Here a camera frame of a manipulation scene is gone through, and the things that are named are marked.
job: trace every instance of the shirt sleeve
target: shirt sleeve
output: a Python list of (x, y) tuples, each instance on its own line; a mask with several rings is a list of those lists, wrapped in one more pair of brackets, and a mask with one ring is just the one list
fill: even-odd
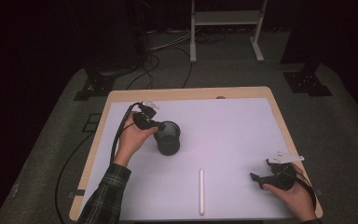
[(131, 171), (112, 163), (85, 204), (77, 223), (118, 223), (121, 201)]

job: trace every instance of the black cup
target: black cup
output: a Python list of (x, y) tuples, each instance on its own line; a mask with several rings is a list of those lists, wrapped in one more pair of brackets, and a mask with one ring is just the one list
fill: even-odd
[(157, 131), (154, 137), (157, 141), (158, 151), (165, 156), (175, 154), (180, 147), (180, 128), (172, 121), (163, 121), (166, 125), (164, 131)]

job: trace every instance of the gray carpet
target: gray carpet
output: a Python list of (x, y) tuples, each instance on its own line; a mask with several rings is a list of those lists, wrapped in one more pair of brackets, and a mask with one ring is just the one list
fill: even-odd
[[(249, 35), (227, 35), (225, 40), (213, 45), (197, 45), (198, 62), (193, 64), (186, 88), (270, 87), (299, 154), (306, 158), (304, 165), (313, 187), (320, 192), (324, 223), (358, 223), (358, 105), (339, 76), (324, 65), (318, 68), (316, 75), (333, 96), (309, 97), (305, 93), (292, 93), (282, 72), (296, 71), (302, 64), (280, 65), (289, 33), (260, 35), (263, 63), (256, 61)], [(154, 46), (175, 38), (176, 35), (168, 34), (151, 37)], [(188, 45), (176, 47), (188, 51)], [(159, 57), (159, 65), (151, 72), (155, 79), (153, 88), (181, 88), (190, 66), (187, 56), (176, 49), (155, 55)], [(118, 78), (114, 90), (125, 90), (142, 73), (139, 70)], [(57, 178), (74, 149), (88, 136), (82, 129), (89, 114), (102, 113), (106, 100), (106, 97), (93, 97), (88, 101), (73, 101), (86, 79), (84, 70), (79, 70), (63, 91), (18, 178), (18, 191), (10, 194), (1, 208), (0, 223), (60, 223), (54, 208)], [(145, 76), (131, 88), (145, 89), (148, 83), (149, 78)], [(62, 174), (58, 205), (65, 223), (72, 223), (68, 217), (72, 195), (92, 137), (81, 145)], [(268, 220), (264, 223), (296, 221)]]

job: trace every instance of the hand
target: hand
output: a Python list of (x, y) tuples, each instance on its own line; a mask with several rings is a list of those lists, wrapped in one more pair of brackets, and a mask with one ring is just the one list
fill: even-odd
[(116, 156), (113, 158), (113, 163), (127, 167), (132, 155), (138, 151), (144, 144), (145, 140), (158, 128), (153, 127), (148, 130), (140, 130), (133, 122), (132, 115), (134, 111), (131, 111), (127, 118), (123, 131), (120, 135), (118, 142), (118, 150)]
[[(304, 173), (300, 168), (298, 168), (298, 166), (295, 164), (292, 165), (298, 173)], [(304, 180), (304, 177), (299, 174), (297, 174), (297, 177)], [(310, 195), (307, 190), (297, 182), (295, 182), (293, 187), (287, 191), (277, 189), (269, 184), (264, 184), (263, 188), (271, 191), (278, 198), (284, 201), (292, 214), (296, 216), (300, 222), (317, 218)]]

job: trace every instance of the white stick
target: white stick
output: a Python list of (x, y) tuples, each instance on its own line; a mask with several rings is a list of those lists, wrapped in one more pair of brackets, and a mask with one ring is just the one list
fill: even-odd
[(203, 170), (200, 170), (200, 215), (205, 215), (205, 204), (204, 204), (204, 174)]

